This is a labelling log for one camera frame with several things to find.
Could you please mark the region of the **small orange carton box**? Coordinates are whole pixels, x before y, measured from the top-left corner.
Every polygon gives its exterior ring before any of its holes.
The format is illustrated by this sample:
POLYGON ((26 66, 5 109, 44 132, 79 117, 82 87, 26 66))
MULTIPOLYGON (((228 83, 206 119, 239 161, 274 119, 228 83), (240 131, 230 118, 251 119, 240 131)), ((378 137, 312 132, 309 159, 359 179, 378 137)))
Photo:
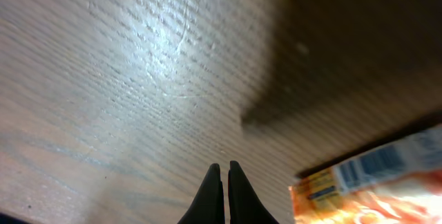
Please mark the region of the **small orange carton box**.
POLYGON ((322 169, 289 191, 297 224, 440 224, 441 125, 322 169))

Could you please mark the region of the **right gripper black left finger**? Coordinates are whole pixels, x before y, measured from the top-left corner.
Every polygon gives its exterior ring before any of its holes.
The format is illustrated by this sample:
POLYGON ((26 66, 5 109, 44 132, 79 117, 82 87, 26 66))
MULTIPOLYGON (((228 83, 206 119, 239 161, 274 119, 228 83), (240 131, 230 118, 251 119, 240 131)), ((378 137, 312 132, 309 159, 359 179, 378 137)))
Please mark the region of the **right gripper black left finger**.
POLYGON ((219 164, 213 163, 209 167, 191 206, 178 224, 225 224, 219 164))

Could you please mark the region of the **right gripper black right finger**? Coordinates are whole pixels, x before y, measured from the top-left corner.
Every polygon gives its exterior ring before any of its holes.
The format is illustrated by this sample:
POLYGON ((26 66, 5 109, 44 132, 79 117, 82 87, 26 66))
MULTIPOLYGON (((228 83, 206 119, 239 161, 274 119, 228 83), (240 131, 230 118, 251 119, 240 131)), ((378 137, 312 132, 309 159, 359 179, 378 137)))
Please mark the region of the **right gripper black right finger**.
POLYGON ((278 224, 255 193, 242 167, 230 162, 228 174, 230 224, 278 224))

